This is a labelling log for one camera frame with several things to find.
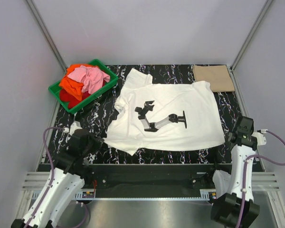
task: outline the metal floor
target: metal floor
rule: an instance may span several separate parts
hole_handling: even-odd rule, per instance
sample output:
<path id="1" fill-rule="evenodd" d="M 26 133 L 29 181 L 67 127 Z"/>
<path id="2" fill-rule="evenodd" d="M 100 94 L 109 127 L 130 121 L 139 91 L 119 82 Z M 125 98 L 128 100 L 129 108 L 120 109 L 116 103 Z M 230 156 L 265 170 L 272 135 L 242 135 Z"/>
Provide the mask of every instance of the metal floor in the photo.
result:
<path id="1" fill-rule="evenodd" d="M 277 228 L 268 196 L 254 198 L 261 211 L 250 228 Z M 210 220 L 211 206 L 197 201 L 92 201 L 88 208 L 90 218 L 81 228 L 223 228 Z M 70 205 L 59 225 L 76 226 L 83 216 L 83 208 Z"/>

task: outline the gray wall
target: gray wall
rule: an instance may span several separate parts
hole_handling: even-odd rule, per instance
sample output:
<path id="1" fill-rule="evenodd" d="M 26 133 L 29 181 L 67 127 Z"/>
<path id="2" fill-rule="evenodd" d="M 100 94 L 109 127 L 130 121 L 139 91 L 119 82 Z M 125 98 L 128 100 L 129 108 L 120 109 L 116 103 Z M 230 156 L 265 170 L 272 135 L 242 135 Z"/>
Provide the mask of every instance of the gray wall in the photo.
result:
<path id="1" fill-rule="evenodd" d="M 265 0 L 34 0 L 67 65 L 232 64 Z"/>
<path id="2" fill-rule="evenodd" d="M 0 0 L 0 228 L 36 166 L 55 104 L 47 88 L 62 74 L 25 2 Z"/>
<path id="3" fill-rule="evenodd" d="M 249 115 L 256 128 L 266 128 L 285 139 L 285 0 L 275 1 L 235 70 Z M 261 154 L 285 162 L 285 148 L 267 135 Z M 285 167 L 274 171 L 285 202 Z"/>

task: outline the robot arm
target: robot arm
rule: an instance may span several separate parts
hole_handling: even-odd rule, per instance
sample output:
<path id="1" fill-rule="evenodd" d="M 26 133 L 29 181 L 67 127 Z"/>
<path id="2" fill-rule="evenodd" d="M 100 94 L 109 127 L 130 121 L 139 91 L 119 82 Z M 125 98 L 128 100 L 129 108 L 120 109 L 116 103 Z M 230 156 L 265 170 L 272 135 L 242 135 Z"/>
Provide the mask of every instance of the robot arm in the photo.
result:
<path id="1" fill-rule="evenodd" d="M 88 130 L 82 129 L 78 122 L 71 125 L 69 133 L 68 146 L 55 157 L 51 186 L 52 171 L 33 206 L 22 219 L 14 220 L 11 228 L 55 228 L 74 195 L 84 185 L 93 183 L 92 171 L 83 165 L 83 161 L 91 151 L 98 149 L 97 139 Z"/>
<path id="2" fill-rule="evenodd" d="M 242 200 L 242 186 L 244 164 L 246 158 L 256 154 L 257 138 L 253 136 L 253 120 L 247 117 L 239 117 L 235 127 L 228 135 L 226 141 L 231 148 L 232 172 L 231 175 L 222 170 L 216 170 L 213 182 L 217 191 L 217 200 L 211 209 L 211 219 L 226 227 L 236 227 Z M 259 214 L 259 206 L 254 204 L 251 177 L 253 159 L 248 161 L 246 174 L 246 197 L 242 227 L 249 227 Z"/>
<path id="3" fill-rule="evenodd" d="M 182 111 L 183 116 L 177 116 L 176 114 L 170 114 L 166 118 L 161 121 L 150 123 L 147 120 L 146 114 L 148 111 L 153 111 L 153 104 L 154 101 L 146 101 L 144 103 L 144 107 L 136 107 L 135 111 L 138 113 L 138 119 L 142 122 L 144 130 L 146 132 L 157 132 L 162 127 L 166 126 L 167 124 L 171 123 L 178 123 L 183 122 L 185 124 L 185 128 L 187 128 L 186 116 L 185 112 Z"/>

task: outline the cable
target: cable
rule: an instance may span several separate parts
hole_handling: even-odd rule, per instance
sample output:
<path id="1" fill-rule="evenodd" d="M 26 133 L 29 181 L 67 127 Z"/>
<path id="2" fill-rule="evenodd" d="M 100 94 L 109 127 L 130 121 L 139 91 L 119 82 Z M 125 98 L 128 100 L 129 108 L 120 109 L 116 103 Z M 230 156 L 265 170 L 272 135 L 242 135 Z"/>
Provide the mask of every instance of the cable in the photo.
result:
<path id="1" fill-rule="evenodd" d="M 49 189 L 50 189 L 50 186 L 52 185 L 53 183 L 53 180 L 54 180 L 54 164 L 53 164 L 53 160 L 52 160 L 52 157 L 51 157 L 51 154 L 49 153 L 49 150 L 48 150 L 48 147 L 47 147 L 47 141 L 46 141 L 46 133 L 48 132 L 48 130 L 50 129 L 55 129 L 55 130 L 61 130 L 63 131 L 64 129 L 61 128 L 61 127 L 48 127 L 47 129 L 44 130 L 43 132 L 43 144 L 44 144 L 44 147 L 46 149 L 46 152 L 47 152 L 47 156 L 48 156 L 48 160 L 49 160 L 49 163 L 50 163 L 50 166 L 51 166 L 51 179 L 49 181 L 49 184 L 48 184 L 48 187 L 46 188 L 44 194 L 42 195 L 41 199 L 39 200 L 39 203 L 37 204 L 37 206 L 35 207 L 35 209 L 33 210 L 33 213 L 31 214 L 31 217 L 28 219 L 27 223 L 25 224 L 24 228 L 27 228 L 29 223 L 32 221 L 32 219 L 34 218 L 37 210 L 39 209 L 41 203 L 43 202 L 44 198 L 46 197 Z"/>
<path id="2" fill-rule="evenodd" d="M 275 133 L 271 132 L 271 131 L 268 131 L 266 130 L 265 131 L 266 133 L 269 133 L 271 135 L 273 135 L 274 137 L 276 137 L 278 140 L 280 140 L 284 146 L 285 146 L 285 141 L 278 135 L 276 135 Z M 240 209 L 240 212 L 239 212 L 239 217 L 238 217 L 238 220 L 237 220 L 237 225 L 236 225 L 236 228 L 239 228 L 240 225 L 241 225 L 241 220 L 242 220 L 242 217 L 243 217 L 243 212 L 244 212 L 244 205 L 245 205 L 245 195 L 246 193 L 244 192 L 244 189 L 246 189 L 246 175 L 247 175 L 247 165 L 248 165 L 248 160 L 251 159 L 251 158 L 261 158 L 261 159 L 265 159 L 266 161 L 268 162 L 271 162 L 275 165 L 280 165 L 280 166 L 285 166 L 285 163 L 279 163 L 279 162 L 276 162 L 276 161 L 273 161 L 265 156 L 262 156 L 262 155 L 258 155 L 258 154 L 255 154 L 255 155 L 250 155 L 246 158 L 245 160 L 245 164 L 244 164 L 244 174 L 243 174 L 243 190 L 242 190 L 242 203 L 241 203 L 241 209 Z"/>
<path id="3" fill-rule="evenodd" d="M 83 205 L 84 208 L 85 208 L 85 216 L 84 216 L 84 218 L 82 219 L 82 221 L 78 225 L 76 225 L 76 226 L 74 226 L 72 228 L 79 228 L 79 227 L 81 227 L 81 225 L 84 224 L 84 222 L 86 221 L 86 219 L 87 219 L 87 217 L 89 215 L 89 210 L 88 210 L 86 204 L 81 203 L 81 205 Z"/>
<path id="4" fill-rule="evenodd" d="M 64 128 L 61 128 L 61 127 L 48 127 L 47 129 L 44 130 L 43 132 L 43 144 L 44 144 L 44 147 L 46 149 L 46 152 L 47 152 L 47 157 L 48 157 L 48 160 L 49 160 L 49 163 L 50 163 L 50 166 L 51 166 L 51 178 L 50 178 L 50 181 L 49 181 L 49 184 L 48 184 L 48 187 L 46 188 L 44 194 L 42 195 L 39 203 L 37 204 L 37 206 L 35 207 L 35 209 L 33 210 L 33 213 L 31 214 L 31 217 L 28 219 L 27 223 L 25 224 L 24 228 L 27 228 L 29 223 L 32 221 L 32 219 L 34 218 L 36 212 L 38 211 L 40 205 L 42 204 L 44 198 L 46 197 L 49 189 L 50 189 L 50 186 L 52 185 L 53 181 L 54 181 L 54 164 L 53 164 L 53 159 L 52 159 L 52 156 L 48 150 L 48 146 L 47 146 L 47 141 L 46 141 L 46 134 L 47 134 L 47 131 L 48 130 L 51 130 L 51 129 L 55 129 L 55 130 L 60 130 L 60 131 L 64 131 L 65 129 Z M 75 227 L 72 227 L 72 228 L 78 228 L 80 227 L 86 220 L 86 218 L 88 217 L 88 208 L 85 204 L 83 204 L 84 207 L 85 207 L 85 217 L 83 218 L 83 220 Z"/>

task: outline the orange cloth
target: orange cloth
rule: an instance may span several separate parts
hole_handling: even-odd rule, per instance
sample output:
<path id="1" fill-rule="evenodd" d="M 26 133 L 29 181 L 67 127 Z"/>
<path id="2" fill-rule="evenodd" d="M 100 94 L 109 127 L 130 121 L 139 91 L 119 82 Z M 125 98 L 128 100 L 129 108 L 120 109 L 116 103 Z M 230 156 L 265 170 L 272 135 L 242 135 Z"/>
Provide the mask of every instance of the orange cloth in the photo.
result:
<path id="1" fill-rule="evenodd" d="M 63 77 L 63 79 L 60 81 L 59 86 L 62 87 L 67 91 L 68 94 L 75 97 L 78 101 L 82 101 L 82 95 L 81 92 L 82 87 L 84 86 L 83 83 L 76 82 L 72 80 L 71 78 L 67 77 L 71 72 L 75 70 L 75 68 L 80 67 L 81 65 L 87 66 L 87 67 L 94 67 L 92 65 L 88 64 L 73 64 L 66 70 L 66 75 Z"/>

